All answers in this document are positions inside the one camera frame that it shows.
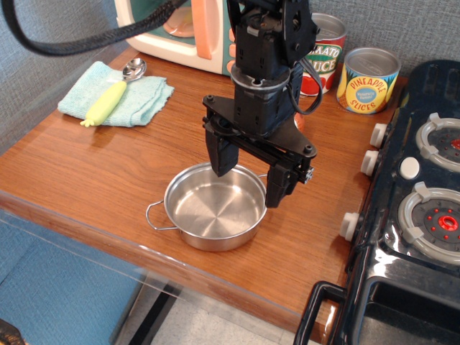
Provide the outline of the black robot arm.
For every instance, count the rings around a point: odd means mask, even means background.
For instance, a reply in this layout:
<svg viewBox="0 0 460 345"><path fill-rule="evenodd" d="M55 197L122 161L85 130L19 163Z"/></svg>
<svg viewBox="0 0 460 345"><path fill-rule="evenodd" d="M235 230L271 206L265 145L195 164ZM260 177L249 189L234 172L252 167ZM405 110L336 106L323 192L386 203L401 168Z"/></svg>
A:
<svg viewBox="0 0 460 345"><path fill-rule="evenodd" d="M304 71L321 81L306 59L319 28L307 1L228 1L227 7L236 43L234 97L203 99L208 156L219 177L236 166L240 150L267 163L265 205L277 208L311 178L317 154L294 118L322 101L317 95L306 110L299 105Z"/></svg>

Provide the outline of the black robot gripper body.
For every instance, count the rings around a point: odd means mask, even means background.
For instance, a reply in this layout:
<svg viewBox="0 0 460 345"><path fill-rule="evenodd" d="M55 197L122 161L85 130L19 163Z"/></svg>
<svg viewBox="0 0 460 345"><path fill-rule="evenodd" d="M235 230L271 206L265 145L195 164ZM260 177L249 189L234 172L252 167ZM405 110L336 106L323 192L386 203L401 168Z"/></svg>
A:
<svg viewBox="0 0 460 345"><path fill-rule="evenodd" d="M233 98L207 95L203 126L219 134L234 135L233 143L272 166L282 165L306 183L313 174L311 160L317 150L297 129L296 113L311 114L299 105L303 71L301 66L282 68L274 78L256 78L234 66Z"/></svg>

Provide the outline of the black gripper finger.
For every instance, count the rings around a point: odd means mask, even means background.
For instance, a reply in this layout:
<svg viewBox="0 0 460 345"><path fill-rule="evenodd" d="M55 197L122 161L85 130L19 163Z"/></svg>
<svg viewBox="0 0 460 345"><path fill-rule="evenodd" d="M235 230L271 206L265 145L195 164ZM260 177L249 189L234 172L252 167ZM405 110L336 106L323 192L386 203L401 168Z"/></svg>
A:
<svg viewBox="0 0 460 345"><path fill-rule="evenodd" d="M218 177L227 174L238 163L239 148L233 143L233 138L234 135L223 135L206 128L208 156Z"/></svg>
<svg viewBox="0 0 460 345"><path fill-rule="evenodd" d="M272 166L267 174L265 205L277 208L285 196L289 196L298 183L298 174L282 165Z"/></svg>

